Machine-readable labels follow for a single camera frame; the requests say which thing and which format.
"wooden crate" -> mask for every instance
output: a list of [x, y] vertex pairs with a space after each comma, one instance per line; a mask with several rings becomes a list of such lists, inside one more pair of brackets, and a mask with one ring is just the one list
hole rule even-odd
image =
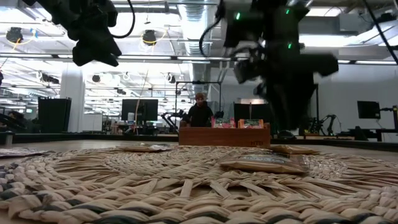
[[191, 146], [240, 146], [271, 145], [271, 129], [242, 128], [180, 128], [180, 145]]

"black monitor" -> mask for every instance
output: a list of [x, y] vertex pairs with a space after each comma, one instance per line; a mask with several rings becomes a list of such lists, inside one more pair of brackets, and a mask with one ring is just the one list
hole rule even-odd
[[380, 119], [380, 105], [375, 101], [357, 101], [360, 119]]
[[[138, 100], [122, 101], [122, 120], [127, 121], [129, 113], [136, 113]], [[139, 100], [137, 120], [138, 121], [157, 121], [158, 100]]]

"person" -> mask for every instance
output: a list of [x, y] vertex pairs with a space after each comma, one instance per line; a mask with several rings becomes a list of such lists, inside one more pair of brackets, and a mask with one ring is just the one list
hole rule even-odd
[[210, 107], [207, 106], [205, 95], [203, 93], [197, 93], [195, 95], [195, 100], [195, 105], [193, 105], [188, 112], [191, 127], [210, 127], [210, 118], [213, 116], [213, 112]]
[[23, 124], [26, 129], [22, 130], [22, 129], [14, 129], [14, 128], [10, 128], [8, 127], [8, 129], [10, 131], [14, 131], [15, 133], [32, 133], [32, 125], [31, 122], [29, 122], [28, 120], [25, 119], [25, 116], [20, 113], [20, 112], [16, 112], [16, 111], [10, 111], [8, 112], [8, 116], [10, 118], [14, 118], [16, 119], [19, 123]]

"wrapped food package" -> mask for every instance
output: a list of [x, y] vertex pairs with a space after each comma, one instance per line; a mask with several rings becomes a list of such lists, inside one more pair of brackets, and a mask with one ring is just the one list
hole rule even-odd
[[279, 152], [279, 153], [285, 153], [285, 154], [317, 154], [319, 151], [311, 149], [309, 147], [303, 147], [303, 146], [288, 146], [288, 145], [283, 145], [283, 146], [272, 146], [268, 147], [268, 149], [274, 151], [274, 152]]
[[223, 167], [270, 173], [304, 174], [307, 166], [300, 155], [278, 154], [267, 151], [245, 152], [220, 160]]
[[211, 118], [212, 128], [235, 128], [235, 119]]
[[131, 152], [158, 152], [158, 151], [166, 151], [171, 150], [172, 146], [170, 144], [137, 144], [132, 146], [116, 146], [117, 149], [123, 151], [131, 151]]
[[262, 119], [240, 119], [238, 128], [264, 128]]

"woven placemat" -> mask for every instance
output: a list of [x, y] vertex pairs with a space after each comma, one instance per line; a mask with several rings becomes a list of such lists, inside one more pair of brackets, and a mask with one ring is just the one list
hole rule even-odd
[[361, 223], [398, 221], [398, 165], [359, 156], [305, 156], [306, 176], [226, 170], [244, 147], [92, 149], [0, 167], [0, 208], [81, 223]]

